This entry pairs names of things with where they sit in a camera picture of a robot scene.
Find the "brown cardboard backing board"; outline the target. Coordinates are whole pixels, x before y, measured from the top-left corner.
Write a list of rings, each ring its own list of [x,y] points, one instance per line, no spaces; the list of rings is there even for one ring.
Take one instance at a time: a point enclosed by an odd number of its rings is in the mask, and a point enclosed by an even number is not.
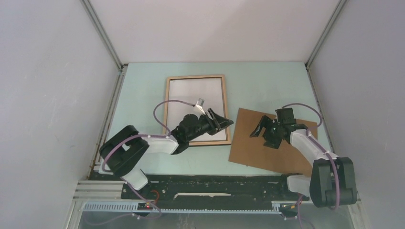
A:
[[[234,135],[231,143],[229,161],[245,168],[259,168],[281,174],[300,173],[311,176],[312,166],[306,158],[286,141],[278,149],[264,146],[263,137],[250,137],[262,116],[275,118],[275,113],[263,113],[239,108]]]

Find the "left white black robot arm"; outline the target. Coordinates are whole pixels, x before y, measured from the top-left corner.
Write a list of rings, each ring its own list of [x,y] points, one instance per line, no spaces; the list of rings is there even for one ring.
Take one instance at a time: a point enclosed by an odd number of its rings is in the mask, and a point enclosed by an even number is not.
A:
[[[200,116],[185,115],[168,136],[141,134],[134,126],[127,125],[101,146],[99,153],[103,162],[100,171],[121,178],[132,187],[132,192],[138,198],[147,198],[151,186],[140,167],[144,155],[180,154],[190,146],[192,140],[204,134],[215,135],[233,123],[209,108]]]

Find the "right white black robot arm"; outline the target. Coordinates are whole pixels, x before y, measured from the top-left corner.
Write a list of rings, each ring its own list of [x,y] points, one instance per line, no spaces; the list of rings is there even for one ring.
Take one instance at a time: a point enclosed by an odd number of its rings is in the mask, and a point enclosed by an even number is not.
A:
[[[288,175],[278,185],[278,194],[291,199],[302,194],[318,208],[338,208],[358,200],[354,164],[348,157],[340,157],[327,150],[312,134],[309,127],[299,124],[291,107],[276,110],[274,119],[261,117],[251,137],[262,136],[264,146],[278,149],[282,142],[296,148],[311,165],[311,175]]]

